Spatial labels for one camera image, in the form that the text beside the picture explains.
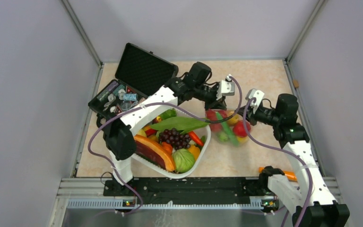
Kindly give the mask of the small red toy tomato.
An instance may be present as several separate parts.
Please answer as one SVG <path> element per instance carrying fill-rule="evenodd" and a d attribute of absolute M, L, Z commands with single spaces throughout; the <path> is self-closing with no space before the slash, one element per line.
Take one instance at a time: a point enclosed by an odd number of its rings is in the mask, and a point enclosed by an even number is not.
<path fill-rule="evenodd" d="M 238 137 L 247 137 L 247 132 L 245 130 L 245 126 L 247 128 L 247 130 L 250 132 L 251 131 L 251 125 L 247 122 L 247 121 L 238 121 L 234 127 L 233 127 L 233 133 L 235 134 L 235 136 Z"/>

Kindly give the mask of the clear zip top bag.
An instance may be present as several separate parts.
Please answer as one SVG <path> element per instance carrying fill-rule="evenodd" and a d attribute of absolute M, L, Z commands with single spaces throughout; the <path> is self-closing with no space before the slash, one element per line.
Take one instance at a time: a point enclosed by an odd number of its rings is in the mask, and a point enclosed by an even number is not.
<path fill-rule="evenodd" d="M 233 110 L 208 109 L 205 115 L 210 121 L 218 121 L 231 116 L 233 113 Z M 238 114 L 225 122 L 211 123 L 209 127 L 219 143 L 239 147 L 249 140 L 244 129 L 244 122 L 247 125 L 248 131 L 251 131 L 251 125 Z"/>

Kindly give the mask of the yellow toy lemon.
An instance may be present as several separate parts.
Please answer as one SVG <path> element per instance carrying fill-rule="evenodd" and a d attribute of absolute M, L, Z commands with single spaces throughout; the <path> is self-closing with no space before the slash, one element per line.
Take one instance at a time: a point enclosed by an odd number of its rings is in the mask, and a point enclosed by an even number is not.
<path fill-rule="evenodd" d="M 239 145 L 244 144 L 244 143 L 246 143 L 249 140 L 249 137 L 248 136 L 246 136 L 246 137 L 239 137 L 239 136 L 237 136 L 236 138 L 237 138 L 237 141 L 238 141 Z"/>

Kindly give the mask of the red toy bell pepper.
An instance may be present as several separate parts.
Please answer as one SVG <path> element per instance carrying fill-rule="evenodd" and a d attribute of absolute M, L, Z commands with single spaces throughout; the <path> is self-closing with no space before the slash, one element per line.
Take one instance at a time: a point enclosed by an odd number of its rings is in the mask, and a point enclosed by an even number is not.
<path fill-rule="evenodd" d="M 208 109 L 208 110 L 206 110 L 206 118 L 210 121 L 218 121 L 218 118 L 216 115 L 217 113 L 219 113 L 222 116 L 222 119 L 228 117 L 228 112 L 226 110 Z M 209 126 L 210 126 L 211 131 L 214 133 L 223 130 L 223 127 L 220 123 L 211 123 Z"/>

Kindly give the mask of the green toy cucumber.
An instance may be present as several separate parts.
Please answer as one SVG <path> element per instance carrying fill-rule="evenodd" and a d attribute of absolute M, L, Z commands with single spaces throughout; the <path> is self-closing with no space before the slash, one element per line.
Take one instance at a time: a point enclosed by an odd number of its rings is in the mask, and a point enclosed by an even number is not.
<path fill-rule="evenodd" d="M 222 120 L 222 122 L 220 122 L 220 124 L 223 127 L 222 131 L 227 133 L 227 135 L 229 136 L 229 141 L 228 142 L 230 142 L 233 146 L 238 147 L 239 143 L 237 141 L 237 138 L 236 138 L 235 134 L 233 133 L 232 129 L 227 124 L 227 122 L 226 122 L 227 120 L 225 120 L 224 118 L 222 119 L 222 116 L 219 113 L 217 113 L 216 115 L 217 115 L 217 118 L 218 118 L 219 121 Z"/>

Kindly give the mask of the small green toy cabbage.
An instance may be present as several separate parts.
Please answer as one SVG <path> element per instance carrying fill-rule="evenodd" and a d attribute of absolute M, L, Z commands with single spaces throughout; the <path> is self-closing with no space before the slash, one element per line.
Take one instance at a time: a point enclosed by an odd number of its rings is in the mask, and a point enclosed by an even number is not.
<path fill-rule="evenodd" d="M 229 136 L 227 135 L 227 133 L 225 133 L 224 131 L 219 131 L 216 133 L 217 139 L 222 142 L 228 142 L 229 141 Z"/>

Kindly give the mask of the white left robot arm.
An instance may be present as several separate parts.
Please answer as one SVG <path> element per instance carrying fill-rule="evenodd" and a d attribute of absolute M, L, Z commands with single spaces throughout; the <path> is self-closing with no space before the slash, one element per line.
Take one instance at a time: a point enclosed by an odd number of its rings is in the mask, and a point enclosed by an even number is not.
<path fill-rule="evenodd" d="M 131 193 L 133 173 L 131 156 L 136 152 L 134 136 L 153 118 L 171 108 L 178 108 L 183 102 L 193 98 L 205 102 L 207 108 L 224 103 L 226 96 L 233 96 L 236 90 L 242 92 L 240 84 L 232 76 L 206 84 L 212 74 L 211 69 L 196 62 L 183 77 L 173 77 L 145 101 L 128 111 L 119 113 L 99 126 L 105 136 L 105 143 L 111 152 L 109 162 L 116 180 L 114 188 L 120 195 Z"/>

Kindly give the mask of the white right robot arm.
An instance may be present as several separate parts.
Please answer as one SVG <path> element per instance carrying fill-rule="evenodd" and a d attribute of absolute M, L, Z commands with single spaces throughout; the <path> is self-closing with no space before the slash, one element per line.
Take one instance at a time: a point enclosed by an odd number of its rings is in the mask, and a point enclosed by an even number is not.
<path fill-rule="evenodd" d="M 251 135 L 260 146 L 283 152 L 293 168 L 298 187 L 294 187 L 278 168 L 267 166 L 260 174 L 259 191 L 274 193 L 292 216 L 295 227 L 343 227 L 350 211 L 341 204 L 327 187 L 311 149 L 306 129 L 298 122 L 298 99 L 291 94 L 280 94 L 274 108 L 263 106 L 264 93 L 251 89 L 243 109 L 244 118 L 255 125 L 260 122 L 273 128 L 279 142 L 276 148 L 263 144 Z"/>

